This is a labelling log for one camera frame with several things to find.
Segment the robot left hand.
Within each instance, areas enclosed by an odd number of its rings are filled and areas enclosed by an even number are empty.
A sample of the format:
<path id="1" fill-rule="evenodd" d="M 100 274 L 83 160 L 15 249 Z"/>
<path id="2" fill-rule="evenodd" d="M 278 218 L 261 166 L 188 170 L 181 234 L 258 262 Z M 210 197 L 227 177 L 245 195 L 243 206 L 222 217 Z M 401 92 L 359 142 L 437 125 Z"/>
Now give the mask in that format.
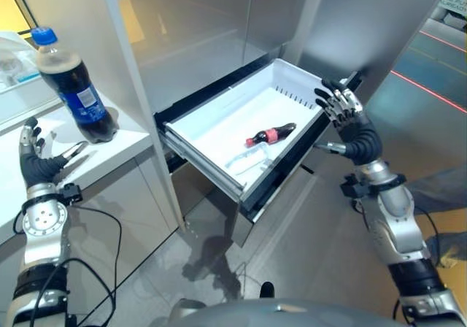
<path id="1" fill-rule="evenodd" d="M 25 121 L 20 132 L 18 147 L 20 170 L 27 189 L 41 183 L 53 182 L 70 160 L 89 145 L 87 141 L 81 141 L 60 155 L 43 158 L 40 154 L 45 140 L 37 139 L 41 132 L 42 129 L 34 116 Z"/>

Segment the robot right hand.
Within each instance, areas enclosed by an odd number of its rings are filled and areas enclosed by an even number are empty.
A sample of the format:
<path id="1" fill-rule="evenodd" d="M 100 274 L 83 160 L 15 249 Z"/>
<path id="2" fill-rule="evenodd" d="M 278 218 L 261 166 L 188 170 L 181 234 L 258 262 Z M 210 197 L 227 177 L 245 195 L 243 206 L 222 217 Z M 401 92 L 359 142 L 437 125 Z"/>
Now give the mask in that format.
<path id="1" fill-rule="evenodd" d="M 325 90 L 316 88 L 316 103 L 324 110 L 341 141 L 318 143 L 315 147 L 342 155 L 354 165 L 369 164 L 382 155 L 382 141 L 358 97 L 346 85 L 321 80 Z"/>

